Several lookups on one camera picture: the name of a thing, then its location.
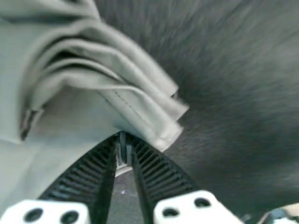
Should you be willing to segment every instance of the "folded cloth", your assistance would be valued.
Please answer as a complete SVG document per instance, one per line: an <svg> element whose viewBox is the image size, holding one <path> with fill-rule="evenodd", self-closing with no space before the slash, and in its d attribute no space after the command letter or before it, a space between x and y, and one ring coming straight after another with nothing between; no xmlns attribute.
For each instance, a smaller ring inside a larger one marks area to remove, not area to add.
<svg viewBox="0 0 299 224"><path fill-rule="evenodd" d="M182 132L178 87L92 0L1 1L0 44L0 214L119 130L161 151Z"/></svg>

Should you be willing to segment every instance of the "white plastic part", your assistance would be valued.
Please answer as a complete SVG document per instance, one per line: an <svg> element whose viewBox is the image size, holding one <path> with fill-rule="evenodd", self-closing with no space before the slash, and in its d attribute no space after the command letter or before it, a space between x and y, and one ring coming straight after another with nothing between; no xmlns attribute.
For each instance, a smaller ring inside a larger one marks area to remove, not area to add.
<svg viewBox="0 0 299 224"><path fill-rule="evenodd" d="M273 224L296 224L296 221L287 219L287 218L282 218L282 219L276 219L274 220Z"/></svg>
<svg viewBox="0 0 299 224"><path fill-rule="evenodd" d="M41 209L42 213L34 222L26 222L26 216L34 209ZM78 218L66 224L90 224L88 207L82 203L54 202L40 200L24 200L9 207L0 224L64 224L62 217L69 212L77 212Z"/></svg>
<svg viewBox="0 0 299 224"><path fill-rule="evenodd" d="M216 197L205 190L159 201L155 224L242 224Z"/></svg>

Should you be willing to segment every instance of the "screw hole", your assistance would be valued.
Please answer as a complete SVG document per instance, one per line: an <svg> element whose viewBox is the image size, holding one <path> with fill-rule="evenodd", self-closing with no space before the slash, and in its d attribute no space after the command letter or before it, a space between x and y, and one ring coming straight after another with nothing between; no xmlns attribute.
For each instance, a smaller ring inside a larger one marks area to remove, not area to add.
<svg viewBox="0 0 299 224"><path fill-rule="evenodd" d="M76 211L68 211L62 215L60 221L62 224L73 224L78 220L79 214Z"/></svg>
<svg viewBox="0 0 299 224"><path fill-rule="evenodd" d="M211 206L211 203L208 200L204 199L204 198L195 199L194 204L197 208L204 208L204 207Z"/></svg>
<svg viewBox="0 0 299 224"><path fill-rule="evenodd" d="M26 223L32 223L38 220L43 214L42 209L32 209L24 217Z"/></svg>
<svg viewBox="0 0 299 224"><path fill-rule="evenodd" d="M178 211L175 210L175 209L165 209L163 211L163 215L165 217L174 217L174 216L177 216L178 215Z"/></svg>

